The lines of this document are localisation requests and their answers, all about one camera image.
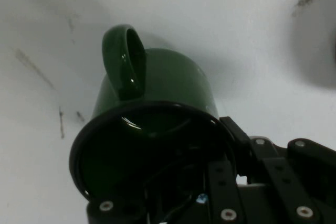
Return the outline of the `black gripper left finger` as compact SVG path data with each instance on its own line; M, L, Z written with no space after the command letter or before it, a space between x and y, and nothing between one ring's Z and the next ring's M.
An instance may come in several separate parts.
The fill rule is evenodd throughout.
M229 161L166 170L143 184L121 184L89 200L89 223L244 223Z

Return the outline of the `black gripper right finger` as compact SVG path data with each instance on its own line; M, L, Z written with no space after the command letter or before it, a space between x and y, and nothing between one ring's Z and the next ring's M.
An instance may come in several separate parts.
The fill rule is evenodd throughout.
M335 151L307 138L286 148L248 137L230 118L234 171L247 177L239 190L246 223L335 223Z

